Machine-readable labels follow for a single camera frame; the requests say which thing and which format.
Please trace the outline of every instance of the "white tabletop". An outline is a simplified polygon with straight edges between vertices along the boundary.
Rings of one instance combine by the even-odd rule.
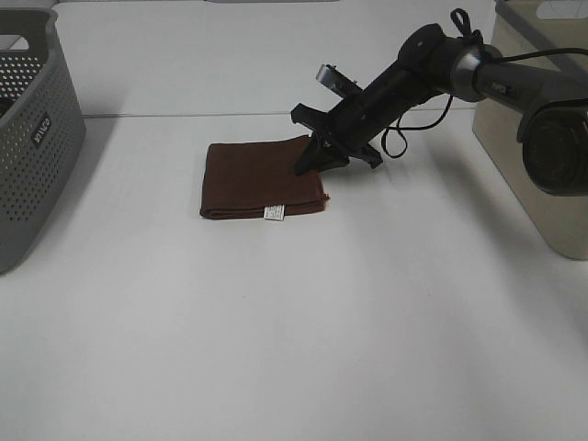
[[[457,36],[449,13],[458,6],[474,27],[492,16],[491,0],[81,2],[55,10],[86,115],[211,115],[285,113],[299,102],[328,110],[338,97],[314,79],[322,63],[365,87],[419,27],[439,22]]]
[[[0,278],[0,438],[584,439],[588,263],[544,244],[472,113],[283,222],[198,208],[208,145],[303,133],[287,116],[89,119]]]

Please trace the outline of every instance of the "brown towel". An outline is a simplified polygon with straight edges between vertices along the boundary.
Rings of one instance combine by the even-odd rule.
[[[310,141],[211,144],[206,158],[200,215],[209,219],[263,218],[264,208],[284,205],[285,215],[324,210],[329,197],[316,170],[301,176],[294,164]]]

